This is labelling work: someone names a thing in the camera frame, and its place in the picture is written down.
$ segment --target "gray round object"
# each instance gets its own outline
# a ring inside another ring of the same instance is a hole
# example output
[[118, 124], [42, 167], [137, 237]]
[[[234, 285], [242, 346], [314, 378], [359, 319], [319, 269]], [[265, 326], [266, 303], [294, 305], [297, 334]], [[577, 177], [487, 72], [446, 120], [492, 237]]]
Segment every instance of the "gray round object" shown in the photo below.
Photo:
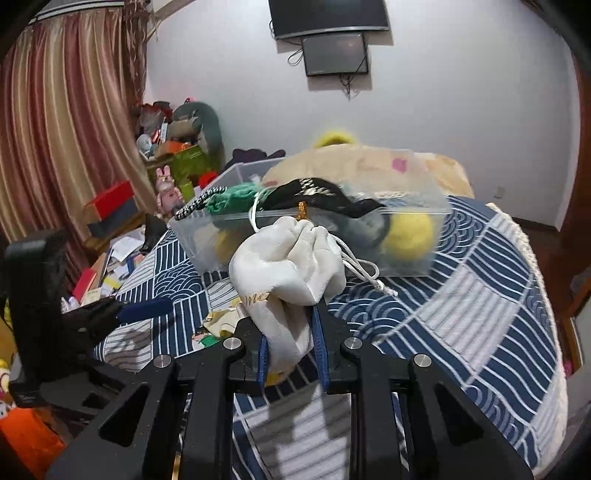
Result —
[[173, 359], [170, 358], [170, 355], [159, 355], [154, 359], [154, 366], [156, 368], [164, 368], [170, 365]]
[[345, 340], [345, 347], [349, 350], [357, 350], [358, 348], [361, 348], [362, 345], [363, 342], [357, 337], [349, 337]]
[[423, 367], [423, 368], [429, 367], [432, 363], [431, 357], [428, 355], [425, 355], [424, 353], [420, 353], [418, 355], [415, 355], [414, 362], [418, 367]]
[[236, 350], [237, 348], [240, 348], [241, 345], [242, 341], [236, 337], [226, 338], [223, 341], [223, 347], [228, 350]]

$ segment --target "white drawstring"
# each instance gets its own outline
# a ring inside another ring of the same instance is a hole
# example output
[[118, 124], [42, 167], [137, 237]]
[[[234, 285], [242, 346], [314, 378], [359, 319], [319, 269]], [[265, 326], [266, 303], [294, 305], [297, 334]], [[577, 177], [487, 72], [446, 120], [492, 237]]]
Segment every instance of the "white drawstring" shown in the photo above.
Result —
[[[256, 193], [252, 207], [250, 208], [250, 210], [248, 210], [249, 220], [251, 222], [252, 229], [255, 231], [255, 233], [261, 230], [259, 227], [256, 226], [256, 207], [258, 206], [259, 198], [264, 191], [265, 189], [262, 189]], [[380, 293], [391, 295], [393, 297], [398, 297], [398, 292], [396, 290], [384, 285], [384, 282], [378, 278], [379, 268], [375, 263], [370, 262], [369, 260], [358, 260], [345, 242], [343, 242], [339, 237], [333, 235], [332, 233], [329, 233], [329, 235], [332, 236], [332, 238], [334, 238], [335, 241], [341, 247], [340, 254], [343, 259], [343, 265], [347, 267], [351, 272], [353, 272], [353, 274], [357, 278], [371, 283], [374, 286], [374, 289]], [[362, 263], [366, 265], [371, 265], [371, 267], [374, 269], [374, 274], [370, 275], [367, 272], [367, 270], [364, 269], [363, 266], [361, 266]]]

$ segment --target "bed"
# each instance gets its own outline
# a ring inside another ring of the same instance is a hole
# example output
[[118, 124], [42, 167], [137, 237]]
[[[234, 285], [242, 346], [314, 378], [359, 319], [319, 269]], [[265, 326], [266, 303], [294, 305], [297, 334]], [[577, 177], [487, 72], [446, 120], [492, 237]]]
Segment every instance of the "bed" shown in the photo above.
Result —
[[[538, 473], [555, 457], [567, 418], [543, 279], [511, 217], [494, 205], [448, 198], [453, 213], [430, 276], [385, 277], [397, 299], [351, 278], [329, 310], [384, 354], [427, 352], [436, 359]], [[230, 302], [235, 291], [225, 273], [199, 276], [169, 231], [119, 292], [133, 302], [156, 296], [173, 299], [174, 313], [117, 328], [96, 348], [99, 359], [139, 371], [161, 353], [190, 353], [191, 335], [208, 311]], [[349, 396], [324, 395], [308, 355], [260, 397], [236, 395], [233, 477], [347, 478], [349, 429]], [[401, 452], [405, 463], [403, 438]]]

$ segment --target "television screen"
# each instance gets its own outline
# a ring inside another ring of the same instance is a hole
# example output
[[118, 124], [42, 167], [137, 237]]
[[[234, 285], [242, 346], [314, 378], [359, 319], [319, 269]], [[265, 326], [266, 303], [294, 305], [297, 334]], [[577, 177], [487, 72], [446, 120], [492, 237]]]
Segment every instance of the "television screen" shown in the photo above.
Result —
[[367, 50], [362, 33], [328, 33], [304, 37], [306, 75], [367, 73]]
[[384, 0], [269, 0], [275, 38], [389, 30]]

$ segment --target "white drawstring pouch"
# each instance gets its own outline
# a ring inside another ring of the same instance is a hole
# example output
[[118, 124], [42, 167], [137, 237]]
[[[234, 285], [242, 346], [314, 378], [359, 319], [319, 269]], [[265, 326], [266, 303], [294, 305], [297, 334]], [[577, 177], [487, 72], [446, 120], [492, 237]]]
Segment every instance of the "white drawstring pouch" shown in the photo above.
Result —
[[291, 372], [313, 347], [306, 308], [345, 289], [335, 238], [309, 220], [281, 217], [238, 247], [229, 266], [232, 285], [267, 337], [270, 373]]

